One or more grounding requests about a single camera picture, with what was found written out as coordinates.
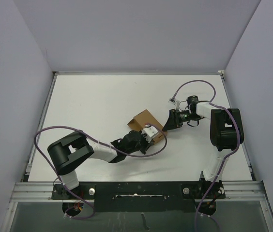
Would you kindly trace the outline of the brown cardboard box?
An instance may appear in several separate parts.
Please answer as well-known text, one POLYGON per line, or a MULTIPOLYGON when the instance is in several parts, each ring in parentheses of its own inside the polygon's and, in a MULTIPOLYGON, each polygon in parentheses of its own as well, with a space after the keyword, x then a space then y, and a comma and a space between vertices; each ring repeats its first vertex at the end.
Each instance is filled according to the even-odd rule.
POLYGON ((148 143, 156 144, 165 138, 163 126, 147 109, 134 116, 127 125, 132 130, 140 131, 148 143))

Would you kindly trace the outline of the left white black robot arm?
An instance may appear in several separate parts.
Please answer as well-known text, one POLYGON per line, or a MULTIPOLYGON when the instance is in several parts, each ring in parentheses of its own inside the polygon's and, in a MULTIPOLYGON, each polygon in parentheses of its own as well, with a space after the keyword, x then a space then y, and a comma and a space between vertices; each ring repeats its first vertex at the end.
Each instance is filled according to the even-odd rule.
POLYGON ((158 130, 151 126, 141 131, 132 130, 122 139, 103 146, 101 142, 90 144, 85 135, 75 131, 49 145, 47 151, 57 174, 65 184, 63 194, 73 199, 80 193, 76 168, 85 160, 98 159, 118 163, 123 161, 127 154, 138 151, 145 154, 154 144, 157 135, 158 130))

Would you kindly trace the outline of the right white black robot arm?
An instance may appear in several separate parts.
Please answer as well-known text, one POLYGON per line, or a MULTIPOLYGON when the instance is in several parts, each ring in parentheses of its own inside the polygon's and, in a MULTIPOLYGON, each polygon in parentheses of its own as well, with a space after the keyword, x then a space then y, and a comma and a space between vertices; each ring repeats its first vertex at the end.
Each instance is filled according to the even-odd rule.
POLYGON ((216 153, 210 158, 206 168, 201 172, 197 192, 206 198, 215 191, 220 194, 222 188, 222 173, 231 155, 244 141, 243 124, 240 110, 225 108, 206 101, 189 101, 188 109, 180 111, 170 109, 163 131, 170 131, 202 119, 210 121, 210 142, 216 148, 216 153))

